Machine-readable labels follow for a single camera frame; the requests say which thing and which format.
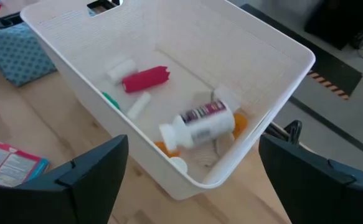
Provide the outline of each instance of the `basket handle hole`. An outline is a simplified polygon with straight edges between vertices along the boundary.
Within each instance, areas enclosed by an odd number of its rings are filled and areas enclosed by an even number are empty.
[[[114,7],[120,6],[122,3],[123,0],[97,0],[87,4],[87,7],[89,8],[89,12],[93,12],[89,13],[89,15],[96,16],[107,10],[113,9]]]

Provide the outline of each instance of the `pill bottle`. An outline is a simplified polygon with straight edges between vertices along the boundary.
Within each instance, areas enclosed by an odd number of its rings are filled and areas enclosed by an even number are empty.
[[[196,109],[177,115],[172,124],[159,126],[168,151],[178,146],[190,149],[215,139],[235,127],[233,113],[221,100],[216,100]]]

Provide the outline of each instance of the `table surface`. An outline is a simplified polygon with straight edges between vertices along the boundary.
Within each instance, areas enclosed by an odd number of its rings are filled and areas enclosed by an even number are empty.
[[[0,141],[48,158],[50,169],[109,140],[58,73],[21,88],[0,74]],[[221,187],[175,201],[132,159],[109,223],[290,223],[257,146]]]

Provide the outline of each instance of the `white cap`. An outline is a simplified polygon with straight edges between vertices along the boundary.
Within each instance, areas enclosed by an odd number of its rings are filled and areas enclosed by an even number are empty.
[[[183,172],[188,172],[187,163],[183,159],[180,157],[172,157],[170,160],[173,161]]]
[[[130,120],[134,120],[138,115],[144,110],[149,101],[151,100],[151,95],[148,92],[144,92],[137,101],[131,106],[130,110],[127,112],[127,117]]]
[[[137,64],[132,59],[126,60],[116,67],[112,68],[107,72],[107,75],[113,82],[113,84],[118,85],[121,83],[124,77],[135,74],[138,72]]]
[[[159,130],[161,131],[167,150],[169,152],[174,152],[177,149],[177,139],[174,128],[170,124],[161,124],[159,125]]]

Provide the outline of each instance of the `white bottle cap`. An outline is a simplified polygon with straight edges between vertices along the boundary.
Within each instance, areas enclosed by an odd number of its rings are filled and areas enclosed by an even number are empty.
[[[187,163],[183,159],[180,157],[172,157],[170,160],[173,161],[183,172],[188,172]]]
[[[174,128],[170,124],[161,124],[159,125],[159,130],[161,131],[164,144],[166,145],[168,151],[174,152],[177,149]]]

